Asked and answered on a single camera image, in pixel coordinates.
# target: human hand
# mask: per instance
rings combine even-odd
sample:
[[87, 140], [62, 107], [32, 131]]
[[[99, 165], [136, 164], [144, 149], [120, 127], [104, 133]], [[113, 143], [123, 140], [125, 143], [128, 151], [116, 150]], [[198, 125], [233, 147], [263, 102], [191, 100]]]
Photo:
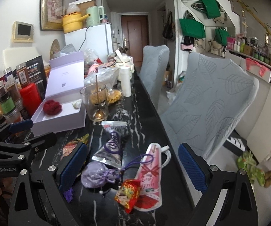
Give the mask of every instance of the human hand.
[[[0, 196], [2, 195], [2, 191], [6, 191], [9, 193], [13, 192], [14, 188], [12, 186], [12, 182], [13, 182], [13, 178], [11, 178], [11, 177], [7, 177], [7, 178], [2, 179], [3, 187], [0, 188]], [[8, 194], [4, 194], [2, 196], [6, 199], [10, 199], [12, 197], [11, 195], [8, 195]]]

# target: green label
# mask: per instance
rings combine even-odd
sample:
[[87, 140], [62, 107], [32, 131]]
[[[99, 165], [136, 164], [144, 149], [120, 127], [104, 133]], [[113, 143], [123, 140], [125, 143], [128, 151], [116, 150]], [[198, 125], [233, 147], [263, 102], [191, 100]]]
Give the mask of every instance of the green label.
[[1, 106], [4, 114], [11, 112], [15, 108], [12, 98], [9, 98], [7, 101], [1, 103]]

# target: yellow pot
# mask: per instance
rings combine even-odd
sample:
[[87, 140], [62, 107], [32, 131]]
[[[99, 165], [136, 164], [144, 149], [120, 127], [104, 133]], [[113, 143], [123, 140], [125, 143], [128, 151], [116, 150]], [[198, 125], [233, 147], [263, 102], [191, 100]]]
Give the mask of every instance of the yellow pot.
[[69, 33], [72, 31], [77, 31], [83, 28], [83, 20], [90, 17], [90, 14], [86, 14], [83, 17], [81, 16], [81, 13], [72, 13], [69, 15], [65, 15], [62, 18], [63, 22], [63, 30], [64, 33]]

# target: white cable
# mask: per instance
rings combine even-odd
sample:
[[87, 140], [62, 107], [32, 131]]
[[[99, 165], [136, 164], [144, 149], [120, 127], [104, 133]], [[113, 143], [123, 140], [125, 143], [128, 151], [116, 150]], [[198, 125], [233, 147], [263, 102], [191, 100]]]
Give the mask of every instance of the white cable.
[[162, 168], [164, 168], [166, 165], [168, 165], [169, 161], [171, 160], [171, 152], [169, 151], [168, 145], [165, 147], [162, 147], [161, 151], [167, 156], [166, 161], [162, 164]]

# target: green handbag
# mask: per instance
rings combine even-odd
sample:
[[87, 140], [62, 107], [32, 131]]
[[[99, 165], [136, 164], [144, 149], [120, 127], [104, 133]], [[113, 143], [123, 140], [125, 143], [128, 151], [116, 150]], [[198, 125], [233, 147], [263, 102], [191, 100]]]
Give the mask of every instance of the green handbag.
[[216, 0], [201, 0], [207, 10], [208, 19], [220, 17], [220, 10]]
[[230, 34], [226, 31], [224, 27], [220, 27], [215, 29], [216, 35], [214, 41], [217, 41], [219, 44], [226, 46], [227, 45], [227, 37], [230, 37]]
[[188, 10], [186, 11], [184, 18], [180, 19], [180, 26], [183, 31], [183, 36], [194, 37], [197, 39], [206, 37], [204, 25], [201, 22], [196, 21]]

